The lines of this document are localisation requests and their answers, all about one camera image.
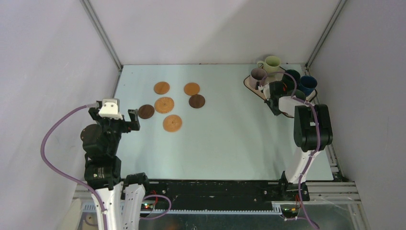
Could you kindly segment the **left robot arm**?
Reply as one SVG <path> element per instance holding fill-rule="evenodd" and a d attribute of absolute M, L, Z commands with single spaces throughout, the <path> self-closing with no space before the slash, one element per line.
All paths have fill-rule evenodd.
<path fill-rule="evenodd" d="M 102 230 L 137 230 L 141 203 L 151 195 L 144 172 L 121 178 L 121 160 L 117 150 L 123 133 L 139 131 L 138 110 L 128 110 L 130 121 L 100 117 L 97 108 L 89 113 L 96 121 L 80 135 L 85 151 L 84 178 L 95 193 L 98 224 Z"/>

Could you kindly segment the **scalloped light wood coaster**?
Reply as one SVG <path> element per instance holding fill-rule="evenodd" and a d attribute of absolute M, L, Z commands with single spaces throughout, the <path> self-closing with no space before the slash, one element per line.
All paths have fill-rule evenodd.
<path fill-rule="evenodd" d="M 166 114 L 173 110 L 174 101 L 170 97 L 161 97 L 158 98 L 154 104 L 154 108 L 158 113 Z"/>

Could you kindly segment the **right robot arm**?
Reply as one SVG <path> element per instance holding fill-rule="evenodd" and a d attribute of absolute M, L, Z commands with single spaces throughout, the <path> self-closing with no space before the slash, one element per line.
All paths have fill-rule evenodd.
<path fill-rule="evenodd" d="M 297 146 L 293 160 L 282 174 L 286 182 L 279 186 L 279 196 L 293 199 L 306 181 L 307 173 L 316 156 L 330 145 L 333 132 L 329 108 L 325 104 L 312 104 L 298 98 L 293 90 L 288 93 L 281 81 L 258 86 L 265 96 L 265 103 L 274 115 L 286 114 L 293 117 L 293 139 Z"/>

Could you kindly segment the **patterned light wood coaster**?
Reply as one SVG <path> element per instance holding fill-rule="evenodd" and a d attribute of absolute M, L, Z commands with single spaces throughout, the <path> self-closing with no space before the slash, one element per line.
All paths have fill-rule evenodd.
<path fill-rule="evenodd" d="M 163 128 L 167 132 L 176 132 L 182 127 L 182 119 L 178 115 L 169 115 L 163 121 Z"/>

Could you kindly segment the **dark wood coaster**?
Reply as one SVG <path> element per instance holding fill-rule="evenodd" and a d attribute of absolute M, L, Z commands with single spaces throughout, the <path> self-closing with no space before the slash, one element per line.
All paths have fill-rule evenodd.
<path fill-rule="evenodd" d="M 155 108 L 150 104 L 142 105 L 138 109 L 138 115 L 142 119 L 149 119 L 154 115 L 154 113 L 155 113 Z"/>
<path fill-rule="evenodd" d="M 195 94 L 189 98 L 189 105 L 192 108 L 202 108 L 205 105 L 205 98 L 200 94 Z"/>

